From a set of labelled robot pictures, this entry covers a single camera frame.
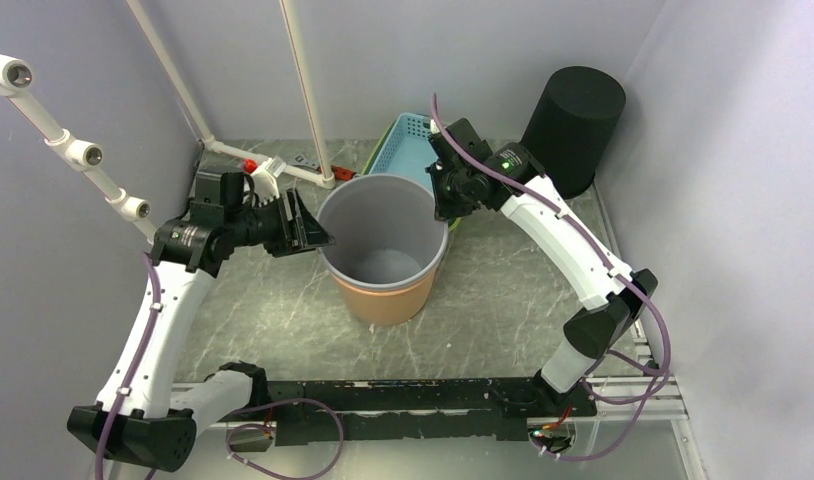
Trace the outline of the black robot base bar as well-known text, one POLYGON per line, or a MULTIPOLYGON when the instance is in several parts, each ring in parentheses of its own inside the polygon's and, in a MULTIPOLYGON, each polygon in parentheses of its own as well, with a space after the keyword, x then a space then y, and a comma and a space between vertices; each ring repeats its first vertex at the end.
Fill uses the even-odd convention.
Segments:
POLYGON ((270 420, 280 446, 312 442, 492 437, 525 441, 556 420, 592 418, 582 387, 557 394, 530 377, 267 382, 230 422, 270 420))

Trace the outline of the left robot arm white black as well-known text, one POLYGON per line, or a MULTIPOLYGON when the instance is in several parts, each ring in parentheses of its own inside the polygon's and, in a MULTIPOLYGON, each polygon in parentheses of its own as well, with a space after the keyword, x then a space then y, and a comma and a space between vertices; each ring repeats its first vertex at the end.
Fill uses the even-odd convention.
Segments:
POLYGON ((112 462, 174 472, 199 435, 229 415, 262 417, 271 405, 266 371, 236 361, 183 394, 174 371, 222 264, 242 247, 280 258, 332 245, 296 189, 260 193, 240 170, 204 170, 184 213, 163 223, 143 256, 148 280, 122 354, 95 401, 72 409, 68 431, 94 453, 103 478, 112 462))

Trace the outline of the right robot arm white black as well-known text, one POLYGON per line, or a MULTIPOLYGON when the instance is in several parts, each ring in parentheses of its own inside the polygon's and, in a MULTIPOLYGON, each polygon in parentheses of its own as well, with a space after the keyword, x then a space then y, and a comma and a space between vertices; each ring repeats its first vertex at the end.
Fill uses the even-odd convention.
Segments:
POLYGON ((452 221, 482 208, 502 214, 546 254, 582 305, 534 376, 536 406, 557 415, 637 320, 657 279, 648 269, 633 270, 600 242, 524 146, 511 142, 494 151, 464 118, 447 127, 432 121, 429 143, 437 156, 426 169, 436 218, 452 221))

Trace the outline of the grey plastic bucket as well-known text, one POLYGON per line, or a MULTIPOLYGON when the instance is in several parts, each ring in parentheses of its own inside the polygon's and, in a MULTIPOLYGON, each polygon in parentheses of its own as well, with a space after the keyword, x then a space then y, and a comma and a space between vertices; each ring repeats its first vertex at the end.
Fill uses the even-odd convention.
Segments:
POLYGON ((321 204, 317 220, 334 243, 320 249, 329 272, 351 286, 394 291, 436 268, 449 226, 435 217, 434 197, 419 183, 391 174, 357 177, 321 204))

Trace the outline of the black plastic bucket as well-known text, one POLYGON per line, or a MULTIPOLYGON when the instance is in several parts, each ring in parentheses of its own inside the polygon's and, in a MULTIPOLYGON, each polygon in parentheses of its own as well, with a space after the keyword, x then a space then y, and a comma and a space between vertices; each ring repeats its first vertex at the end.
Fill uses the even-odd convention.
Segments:
POLYGON ((520 144, 562 198, 575 198, 593 183, 625 105, 622 85, 600 70, 569 66, 550 76, 520 144))

